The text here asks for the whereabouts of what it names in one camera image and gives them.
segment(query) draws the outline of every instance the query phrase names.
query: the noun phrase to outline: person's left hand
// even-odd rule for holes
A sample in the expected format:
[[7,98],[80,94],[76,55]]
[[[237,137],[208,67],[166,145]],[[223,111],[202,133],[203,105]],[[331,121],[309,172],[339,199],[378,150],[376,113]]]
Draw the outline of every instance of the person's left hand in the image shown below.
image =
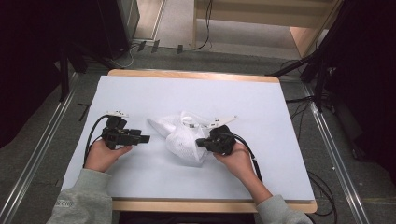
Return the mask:
[[131,149],[131,146],[124,146],[111,150],[106,146],[105,140],[98,140],[92,144],[84,168],[105,172],[120,156],[131,151]]

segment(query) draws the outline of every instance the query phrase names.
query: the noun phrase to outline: gray sweatshirt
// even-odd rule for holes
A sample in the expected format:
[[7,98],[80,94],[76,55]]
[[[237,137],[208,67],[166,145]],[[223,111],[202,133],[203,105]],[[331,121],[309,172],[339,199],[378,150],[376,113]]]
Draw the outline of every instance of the gray sweatshirt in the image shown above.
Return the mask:
[[[110,177],[82,169],[75,186],[59,194],[47,223],[111,223],[112,199],[106,193]],[[265,224],[311,223],[304,213],[289,209],[280,195],[260,203],[257,210]]]

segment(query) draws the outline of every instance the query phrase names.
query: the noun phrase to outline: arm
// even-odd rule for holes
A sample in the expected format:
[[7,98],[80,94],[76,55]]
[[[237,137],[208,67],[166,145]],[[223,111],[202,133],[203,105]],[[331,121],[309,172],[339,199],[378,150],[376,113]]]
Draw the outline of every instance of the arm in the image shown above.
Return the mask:
[[273,196],[257,178],[251,166],[248,149],[240,143],[233,146],[229,156],[214,153],[216,159],[224,163],[250,192],[263,223],[311,223],[302,212],[291,210],[282,196]]
[[48,223],[111,223],[112,199],[106,193],[111,176],[104,172],[131,149],[111,150],[104,140],[93,143],[75,186],[59,194]]

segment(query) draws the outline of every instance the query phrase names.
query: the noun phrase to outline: hand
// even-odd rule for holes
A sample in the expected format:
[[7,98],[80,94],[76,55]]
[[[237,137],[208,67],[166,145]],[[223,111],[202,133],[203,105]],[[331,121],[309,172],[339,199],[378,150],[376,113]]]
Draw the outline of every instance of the hand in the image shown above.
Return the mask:
[[228,170],[238,179],[255,175],[251,166],[251,159],[248,149],[240,143],[235,143],[233,145],[233,151],[231,155],[222,156],[219,153],[213,153],[213,155],[216,157],[216,159],[224,163]]
[[84,168],[105,172],[120,156],[131,151],[131,149],[131,146],[124,146],[111,150],[106,146],[105,140],[98,140],[92,144]]

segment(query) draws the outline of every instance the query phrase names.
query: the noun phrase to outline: gray carpet floor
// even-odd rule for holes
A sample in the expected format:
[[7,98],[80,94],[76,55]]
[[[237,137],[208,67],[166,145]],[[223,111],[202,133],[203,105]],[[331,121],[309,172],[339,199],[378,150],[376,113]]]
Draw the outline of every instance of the gray carpet floor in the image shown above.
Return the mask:
[[[168,69],[184,71],[210,71],[237,74],[262,75],[277,71],[286,60],[241,56],[213,52],[186,51],[176,54],[175,49],[159,49],[155,54],[147,48],[134,52],[134,63],[127,69]],[[118,63],[127,64],[129,56],[118,59]],[[51,214],[52,206],[60,192],[64,173],[73,155],[82,132],[85,119],[79,121],[85,107],[78,104],[90,104],[95,94],[96,84],[107,70],[98,63],[88,61],[86,74],[78,74],[76,93],[64,118],[54,135],[44,160],[39,166],[35,178],[27,190],[12,223],[45,223]],[[298,76],[297,71],[290,77]],[[304,97],[303,84],[281,78],[281,86],[286,99]],[[19,175],[35,149],[52,113],[58,105],[60,90],[55,90],[44,104],[33,114],[19,135],[7,146],[0,149],[0,204],[3,206]],[[293,114],[299,104],[288,105]],[[396,223],[395,187],[389,181],[388,173],[376,163],[359,162],[353,159],[347,141],[337,117],[324,110],[324,116],[332,131],[334,140],[346,164],[355,186],[364,202],[364,207],[372,223]],[[299,132],[300,116],[293,120],[296,134]],[[331,188],[338,212],[338,223],[355,223],[332,162],[323,143],[318,125],[308,109],[302,119],[300,148],[308,171],[320,176]],[[313,186],[318,211],[326,213],[329,202],[323,193]],[[118,213],[114,213],[117,223]],[[319,217],[311,215],[317,223],[334,223],[333,215]]]

